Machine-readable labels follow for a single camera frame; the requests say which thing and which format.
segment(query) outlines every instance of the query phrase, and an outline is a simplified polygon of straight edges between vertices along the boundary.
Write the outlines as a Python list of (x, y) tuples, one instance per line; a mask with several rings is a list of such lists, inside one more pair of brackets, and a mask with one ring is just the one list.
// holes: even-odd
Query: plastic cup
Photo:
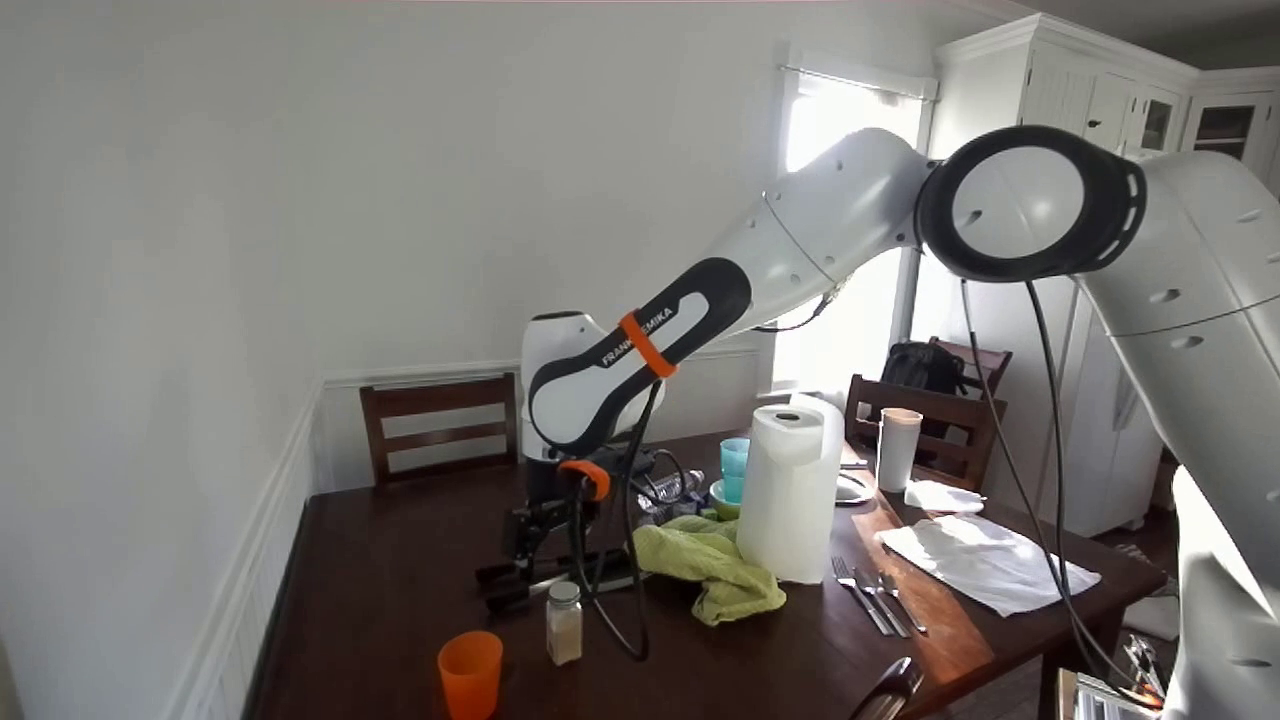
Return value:
[(921, 412), (881, 407), (876, 479), (881, 494), (902, 494), (916, 468)]
[(752, 451), (747, 435), (724, 435), (720, 442), (720, 497), (728, 506), (744, 499), (747, 451)]
[(461, 634), (441, 645), (434, 673), (453, 720), (486, 720), (501, 698), (503, 640)]

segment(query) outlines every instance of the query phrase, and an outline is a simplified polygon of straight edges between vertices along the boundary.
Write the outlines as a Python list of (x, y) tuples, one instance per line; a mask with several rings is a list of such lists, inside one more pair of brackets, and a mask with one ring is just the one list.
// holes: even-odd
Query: paper towel roll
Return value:
[(818, 583), (833, 564), (841, 412), (818, 401), (752, 412), (752, 456), (734, 550), (787, 583)]

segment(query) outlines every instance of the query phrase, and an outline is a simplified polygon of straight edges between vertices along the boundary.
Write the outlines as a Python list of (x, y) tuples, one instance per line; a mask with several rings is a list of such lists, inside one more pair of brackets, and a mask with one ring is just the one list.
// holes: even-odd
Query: window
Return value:
[[(921, 127), (928, 121), (925, 102), (925, 79), (793, 73), (778, 123), (778, 170), (797, 171), (859, 127), (889, 127), (921, 147)], [(902, 290), (913, 290), (916, 274), (916, 254), (885, 254), (850, 274), (812, 324), (802, 324), (812, 303), (778, 316), (783, 328), (802, 328), (777, 335), (773, 383), (842, 396), (850, 374), (881, 378), (889, 345), (907, 335), (913, 295), (902, 291), (907, 301), (894, 301), (900, 275), (907, 275)]]

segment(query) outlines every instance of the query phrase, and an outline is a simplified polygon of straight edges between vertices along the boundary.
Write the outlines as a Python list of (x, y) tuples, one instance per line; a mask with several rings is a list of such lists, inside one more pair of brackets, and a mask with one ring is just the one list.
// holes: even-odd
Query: floor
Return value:
[[(1150, 517), (1134, 531), (1125, 527), (1101, 541), (1113, 550), (1146, 556), (1168, 577), (1174, 571), (1174, 520), (1168, 510), (1150, 510)], [(1161, 655), (1161, 673), (1168, 679), (1174, 649), (1163, 640), (1150, 640), (1150, 645)], [(1038, 661), (999, 676), (996, 685), (963, 698), (961, 703), (951, 703), (948, 713), (937, 713), (930, 720), (1036, 720), (1036, 703), (1038, 703)]]

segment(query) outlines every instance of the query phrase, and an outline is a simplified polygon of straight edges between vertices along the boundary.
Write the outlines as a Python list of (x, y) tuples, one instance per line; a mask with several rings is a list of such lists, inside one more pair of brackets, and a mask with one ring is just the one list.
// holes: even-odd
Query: orange cup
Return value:
[(434, 673), (453, 720), (486, 720), (495, 713), (503, 640), (490, 634), (461, 634), (441, 645)]

